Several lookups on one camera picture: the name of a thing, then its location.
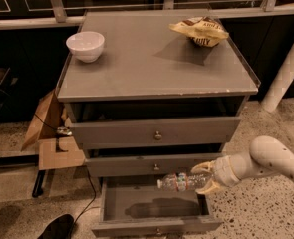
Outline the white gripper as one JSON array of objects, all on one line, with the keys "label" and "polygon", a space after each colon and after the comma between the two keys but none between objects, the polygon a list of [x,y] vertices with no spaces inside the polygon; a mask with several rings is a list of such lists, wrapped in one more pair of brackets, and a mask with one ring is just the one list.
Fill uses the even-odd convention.
[{"label": "white gripper", "polygon": [[229,156],[220,157],[216,161],[197,164],[191,169],[191,173],[214,174],[215,181],[210,179],[204,187],[195,190],[200,195],[216,193],[221,191],[223,187],[233,187],[240,182],[231,167]]}]

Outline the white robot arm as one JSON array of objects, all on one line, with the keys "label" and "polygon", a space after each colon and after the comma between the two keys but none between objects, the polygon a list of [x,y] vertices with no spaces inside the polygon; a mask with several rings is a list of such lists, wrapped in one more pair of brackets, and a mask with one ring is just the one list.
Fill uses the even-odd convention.
[{"label": "white robot arm", "polygon": [[207,195],[233,187],[244,179],[262,178],[273,174],[286,176],[294,183],[294,153],[276,138],[258,136],[248,152],[219,157],[196,165],[193,174],[207,171],[213,175],[207,184],[195,192]]}]

